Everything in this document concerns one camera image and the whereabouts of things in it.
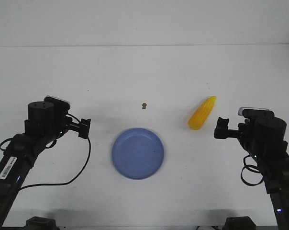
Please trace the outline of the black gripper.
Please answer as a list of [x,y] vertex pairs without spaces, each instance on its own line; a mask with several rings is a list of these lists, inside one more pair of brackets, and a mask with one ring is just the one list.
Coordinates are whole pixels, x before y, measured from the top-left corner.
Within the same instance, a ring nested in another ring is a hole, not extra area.
[[78,123],[73,122],[73,115],[70,115],[67,110],[61,112],[60,116],[60,136],[65,135],[69,130],[78,133],[78,137],[82,139],[87,139],[89,137],[89,128],[91,124],[91,119],[81,119],[80,123],[77,118],[75,118]]
[[227,139],[236,138],[241,146],[249,146],[254,137],[255,119],[246,118],[244,123],[238,124],[237,130],[228,130],[229,119],[218,117],[217,124],[214,130],[214,138]]

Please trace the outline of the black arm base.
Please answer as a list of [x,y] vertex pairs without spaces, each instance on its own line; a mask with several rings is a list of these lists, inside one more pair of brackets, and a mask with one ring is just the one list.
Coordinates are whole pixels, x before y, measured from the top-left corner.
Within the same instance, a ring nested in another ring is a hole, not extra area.
[[56,221],[50,218],[32,217],[26,221],[25,230],[58,230]]
[[256,230],[256,224],[250,217],[229,217],[222,230]]

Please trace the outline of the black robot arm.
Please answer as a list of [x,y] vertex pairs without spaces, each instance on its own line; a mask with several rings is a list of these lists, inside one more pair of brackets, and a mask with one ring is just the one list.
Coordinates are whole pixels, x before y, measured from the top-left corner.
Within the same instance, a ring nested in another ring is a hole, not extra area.
[[255,160],[263,176],[274,209],[278,229],[289,230],[289,155],[284,140],[286,122],[267,112],[246,118],[237,130],[228,128],[228,119],[218,118],[217,139],[236,138]]
[[68,114],[70,104],[52,97],[28,104],[28,118],[23,133],[9,138],[0,161],[0,229],[23,182],[39,154],[52,148],[67,131],[89,138],[90,119],[73,122]]

